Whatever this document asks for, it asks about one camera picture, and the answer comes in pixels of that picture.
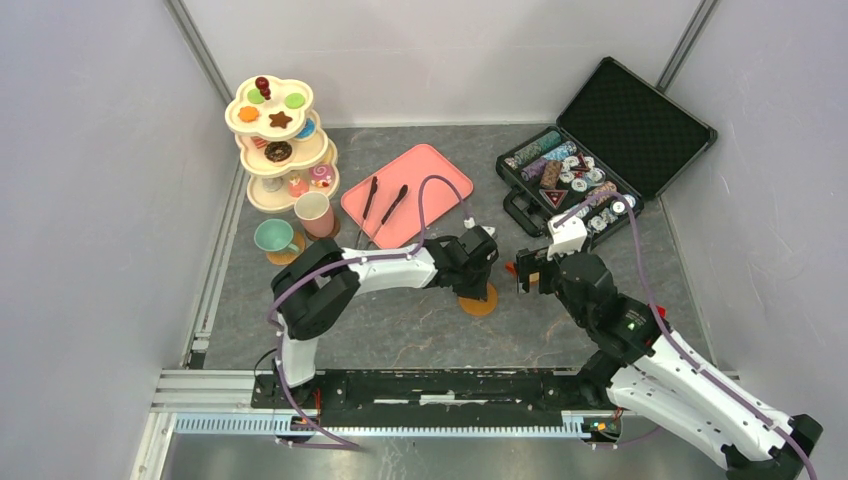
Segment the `small orange cup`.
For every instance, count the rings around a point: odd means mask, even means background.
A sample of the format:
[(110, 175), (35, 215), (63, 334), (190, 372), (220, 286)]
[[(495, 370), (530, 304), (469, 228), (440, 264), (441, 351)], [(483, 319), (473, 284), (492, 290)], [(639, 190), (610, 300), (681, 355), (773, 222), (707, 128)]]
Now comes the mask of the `small orange cup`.
[[(506, 270), (514, 277), (518, 278), (518, 271), (516, 264), (513, 261), (508, 261), (505, 264)], [(531, 272), (527, 277), (530, 285), (535, 285), (539, 282), (539, 272)]]

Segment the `orange round coaster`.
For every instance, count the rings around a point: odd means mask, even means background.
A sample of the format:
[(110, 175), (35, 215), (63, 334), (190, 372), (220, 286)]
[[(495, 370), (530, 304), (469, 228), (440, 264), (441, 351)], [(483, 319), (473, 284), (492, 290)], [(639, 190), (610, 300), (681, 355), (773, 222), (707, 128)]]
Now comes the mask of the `orange round coaster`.
[(498, 292), (492, 283), (488, 283), (486, 285), (486, 298), (484, 300), (459, 297), (458, 304), (465, 313), (474, 317), (484, 317), (496, 309), (498, 305)]

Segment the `dark brown round coaster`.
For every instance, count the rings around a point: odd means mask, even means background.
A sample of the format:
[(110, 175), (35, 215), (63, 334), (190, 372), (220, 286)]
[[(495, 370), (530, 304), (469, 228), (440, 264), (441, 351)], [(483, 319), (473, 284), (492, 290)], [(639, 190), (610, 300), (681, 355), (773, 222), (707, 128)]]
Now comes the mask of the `dark brown round coaster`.
[(339, 219), (338, 219), (337, 217), (335, 217), (335, 218), (334, 218), (333, 228), (332, 228), (332, 230), (331, 230), (331, 231), (330, 231), (327, 235), (325, 235), (325, 236), (316, 236), (316, 235), (313, 235), (312, 233), (310, 233), (309, 231), (306, 231), (306, 232), (305, 232), (305, 234), (306, 234), (306, 237), (307, 237), (309, 240), (311, 240), (311, 241), (315, 242), (315, 241), (318, 241), (318, 240), (320, 240), (320, 239), (324, 239), (324, 238), (335, 238), (335, 237), (338, 235), (338, 233), (339, 233), (340, 229), (341, 229), (340, 221), (339, 221)]

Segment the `pink mug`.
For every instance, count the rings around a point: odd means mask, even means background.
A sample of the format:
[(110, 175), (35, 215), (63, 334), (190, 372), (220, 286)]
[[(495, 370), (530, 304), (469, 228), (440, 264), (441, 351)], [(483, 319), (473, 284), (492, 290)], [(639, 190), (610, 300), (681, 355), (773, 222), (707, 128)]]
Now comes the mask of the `pink mug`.
[(310, 191), (300, 196), (294, 212), (305, 231), (316, 236), (325, 236), (333, 228), (335, 214), (329, 198), (321, 192)]

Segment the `pink swirl cake toy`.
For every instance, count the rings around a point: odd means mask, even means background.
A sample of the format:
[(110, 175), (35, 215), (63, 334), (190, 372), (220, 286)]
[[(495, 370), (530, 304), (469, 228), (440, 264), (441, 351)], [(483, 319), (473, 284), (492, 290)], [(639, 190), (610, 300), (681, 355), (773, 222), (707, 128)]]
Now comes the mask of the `pink swirl cake toy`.
[(310, 182), (315, 188), (329, 188), (334, 185), (336, 171), (330, 164), (318, 164), (310, 168)]

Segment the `woven tan round coaster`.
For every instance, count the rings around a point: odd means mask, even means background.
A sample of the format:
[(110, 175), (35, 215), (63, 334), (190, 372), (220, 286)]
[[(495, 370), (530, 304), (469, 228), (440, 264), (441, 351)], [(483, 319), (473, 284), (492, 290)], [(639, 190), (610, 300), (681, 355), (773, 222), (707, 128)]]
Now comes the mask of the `woven tan round coaster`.
[(287, 247), (279, 251), (267, 252), (266, 257), (273, 265), (287, 266), (303, 252), (305, 246), (305, 237), (301, 232), (296, 231), (292, 242)]

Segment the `small pink cupcake toy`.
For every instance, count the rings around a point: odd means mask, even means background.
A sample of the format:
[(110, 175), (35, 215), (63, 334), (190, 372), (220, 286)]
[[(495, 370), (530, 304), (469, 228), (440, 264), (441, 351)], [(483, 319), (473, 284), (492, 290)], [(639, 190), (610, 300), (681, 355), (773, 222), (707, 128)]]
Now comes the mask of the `small pink cupcake toy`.
[(288, 193), (292, 198), (298, 198), (310, 191), (310, 184), (307, 180), (302, 179), (298, 175), (292, 175), (288, 178)]

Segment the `teal green cup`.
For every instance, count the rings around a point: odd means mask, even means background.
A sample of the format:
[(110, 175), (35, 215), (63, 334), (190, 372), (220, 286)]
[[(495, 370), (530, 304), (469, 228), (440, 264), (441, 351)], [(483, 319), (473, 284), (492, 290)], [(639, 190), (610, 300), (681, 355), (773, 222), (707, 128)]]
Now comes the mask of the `teal green cup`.
[(301, 248), (295, 242), (295, 230), (292, 225), (281, 219), (263, 221), (255, 230), (255, 245), (266, 253), (291, 252), (299, 254)]

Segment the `blue donut toy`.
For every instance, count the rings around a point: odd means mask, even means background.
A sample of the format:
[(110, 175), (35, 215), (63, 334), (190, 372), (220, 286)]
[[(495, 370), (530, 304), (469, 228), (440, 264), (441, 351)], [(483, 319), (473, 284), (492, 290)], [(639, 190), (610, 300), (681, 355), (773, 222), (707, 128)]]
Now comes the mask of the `blue donut toy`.
[(303, 128), (299, 131), (299, 133), (294, 137), (294, 140), (305, 141), (311, 138), (317, 129), (316, 123), (312, 118), (308, 118), (303, 126)]

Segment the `white cupcake toy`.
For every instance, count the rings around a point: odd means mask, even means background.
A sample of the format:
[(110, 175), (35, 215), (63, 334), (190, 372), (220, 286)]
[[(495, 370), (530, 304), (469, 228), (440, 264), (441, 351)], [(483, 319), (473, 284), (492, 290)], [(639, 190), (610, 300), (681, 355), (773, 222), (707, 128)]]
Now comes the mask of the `white cupcake toy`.
[(261, 184), (264, 191), (276, 192), (284, 186), (284, 180), (282, 177), (262, 178)]

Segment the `chocolate donut toy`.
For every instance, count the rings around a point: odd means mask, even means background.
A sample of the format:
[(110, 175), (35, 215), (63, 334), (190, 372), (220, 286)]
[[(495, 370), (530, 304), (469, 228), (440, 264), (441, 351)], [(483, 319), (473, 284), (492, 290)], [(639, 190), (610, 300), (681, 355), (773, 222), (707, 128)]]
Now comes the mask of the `chocolate donut toy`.
[(281, 163), (290, 159), (293, 147), (287, 141), (269, 142), (264, 148), (265, 158), (272, 163)]

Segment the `brown star cookie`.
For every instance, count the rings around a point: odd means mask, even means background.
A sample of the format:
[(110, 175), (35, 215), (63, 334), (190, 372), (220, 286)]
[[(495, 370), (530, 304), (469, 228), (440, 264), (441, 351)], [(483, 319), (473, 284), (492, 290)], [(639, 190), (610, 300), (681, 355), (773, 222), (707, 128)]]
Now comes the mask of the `brown star cookie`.
[(289, 124), (293, 121), (293, 118), (289, 116), (285, 111), (281, 110), (277, 113), (272, 113), (269, 115), (270, 126), (272, 128), (281, 128), (286, 129)]

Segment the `green round cookie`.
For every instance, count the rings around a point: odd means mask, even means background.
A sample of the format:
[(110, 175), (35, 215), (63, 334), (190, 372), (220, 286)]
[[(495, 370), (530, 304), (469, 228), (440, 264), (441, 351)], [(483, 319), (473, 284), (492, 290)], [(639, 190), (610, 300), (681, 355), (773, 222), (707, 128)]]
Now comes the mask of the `green round cookie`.
[(306, 104), (307, 97), (302, 93), (291, 93), (284, 99), (284, 105), (289, 109), (299, 109)]
[(259, 105), (265, 102), (265, 98), (258, 88), (250, 89), (246, 94), (247, 100), (254, 105)]

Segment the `pink slice cake toy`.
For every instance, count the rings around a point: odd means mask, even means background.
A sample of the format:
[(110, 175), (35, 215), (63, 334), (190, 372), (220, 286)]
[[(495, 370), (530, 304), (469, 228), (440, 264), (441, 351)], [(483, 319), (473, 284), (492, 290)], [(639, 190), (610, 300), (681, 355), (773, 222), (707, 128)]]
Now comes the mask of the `pink slice cake toy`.
[(258, 137), (258, 136), (252, 136), (251, 141), (253, 142), (255, 148), (258, 149), (258, 150), (262, 150), (262, 149), (266, 148), (267, 145), (269, 144), (268, 140), (261, 138), (261, 137)]

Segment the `orange flower cookie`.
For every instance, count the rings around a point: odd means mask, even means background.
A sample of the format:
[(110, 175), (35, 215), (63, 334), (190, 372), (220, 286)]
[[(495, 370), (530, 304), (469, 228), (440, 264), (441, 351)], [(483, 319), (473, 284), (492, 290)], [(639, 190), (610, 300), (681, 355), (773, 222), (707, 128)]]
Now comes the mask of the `orange flower cookie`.
[(260, 118), (261, 113), (256, 107), (244, 106), (239, 109), (237, 116), (241, 122), (252, 123)]

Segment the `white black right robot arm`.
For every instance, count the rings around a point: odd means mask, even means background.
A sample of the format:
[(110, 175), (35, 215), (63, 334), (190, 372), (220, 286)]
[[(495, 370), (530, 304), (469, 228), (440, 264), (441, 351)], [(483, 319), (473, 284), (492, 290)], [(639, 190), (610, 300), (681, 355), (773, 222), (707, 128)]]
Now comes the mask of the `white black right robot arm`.
[(596, 255), (523, 249), (519, 288), (553, 294), (599, 350), (582, 367), (580, 400), (645, 417), (709, 457), (729, 479), (816, 478), (811, 453), (823, 428), (745, 391), (698, 354), (657, 308), (620, 293)]

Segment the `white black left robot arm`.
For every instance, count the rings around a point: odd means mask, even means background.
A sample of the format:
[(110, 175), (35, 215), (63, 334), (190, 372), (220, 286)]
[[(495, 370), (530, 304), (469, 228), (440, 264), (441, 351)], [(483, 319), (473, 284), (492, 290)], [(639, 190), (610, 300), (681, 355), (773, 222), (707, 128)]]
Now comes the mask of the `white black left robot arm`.
[(355, 297), (398, 288), (444, 288), (459, 298), (485, 302), (498, 258), (495, 229), (489, 226), (397, 249), (342, 248), (331, 238), (313, 243), (270, 283), (274, 301), (268, 321), (282, 337), (276, 394), (295, 408), (312, 399), (318, 339)]

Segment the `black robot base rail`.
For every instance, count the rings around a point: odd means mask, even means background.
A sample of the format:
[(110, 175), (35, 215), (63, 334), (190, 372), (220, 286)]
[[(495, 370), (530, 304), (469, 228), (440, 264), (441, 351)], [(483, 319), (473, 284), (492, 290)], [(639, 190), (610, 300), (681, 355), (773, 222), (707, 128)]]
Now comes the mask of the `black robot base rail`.
[(572, 370), (329, 369), (289, 387), (277, 372), (255, 378), (251, 406), (290, 413), (342, 435), (574, 436), (611, 445), (623, 411)]

